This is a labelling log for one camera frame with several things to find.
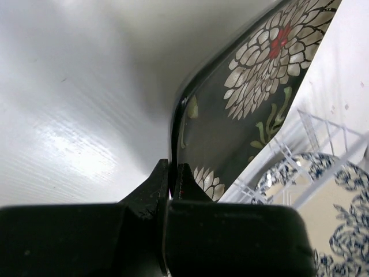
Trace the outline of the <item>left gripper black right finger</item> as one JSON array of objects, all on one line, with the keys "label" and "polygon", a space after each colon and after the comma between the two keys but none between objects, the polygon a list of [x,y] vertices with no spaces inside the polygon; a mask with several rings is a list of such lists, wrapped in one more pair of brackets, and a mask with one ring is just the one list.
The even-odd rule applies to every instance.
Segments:
[{"label": "left gripper black right finger", "polygon": [[165,217],[172,276],[314,276],[306,226],[282,205],[212,202],[188,164],[176,172]]}]

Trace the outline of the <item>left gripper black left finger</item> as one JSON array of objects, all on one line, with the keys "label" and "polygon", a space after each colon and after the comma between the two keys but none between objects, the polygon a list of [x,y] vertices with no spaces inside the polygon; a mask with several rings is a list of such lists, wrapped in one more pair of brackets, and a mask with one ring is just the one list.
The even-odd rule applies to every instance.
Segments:
[{"label": "left gripper black left finger", "polygon": [[2,276],[166,276],[168,162],[117,203],[1,209]]}]

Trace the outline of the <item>black square plate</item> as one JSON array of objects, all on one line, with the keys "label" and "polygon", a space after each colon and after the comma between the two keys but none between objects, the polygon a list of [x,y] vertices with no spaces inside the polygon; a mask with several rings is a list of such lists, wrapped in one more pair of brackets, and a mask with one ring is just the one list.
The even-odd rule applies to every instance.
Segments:
[{"label": "black square plate", "polygon": [[218,201],[281,129],[340,1],[275,1],[221,48],[179,94],[170,191],[187,164]]}]

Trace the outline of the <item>blue floral white plate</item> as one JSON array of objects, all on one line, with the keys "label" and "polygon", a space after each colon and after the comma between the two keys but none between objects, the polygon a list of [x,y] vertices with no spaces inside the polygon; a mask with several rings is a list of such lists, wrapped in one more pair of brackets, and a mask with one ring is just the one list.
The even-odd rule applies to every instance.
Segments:
[{"label": "blue floral white plate", "polygon": [[[263,203],[292,205],[338,158],[302,153],[283,159],[260,178]],[[368,276],[368,173],[347,162],[332,174],[299,213],[317,276]]]}]

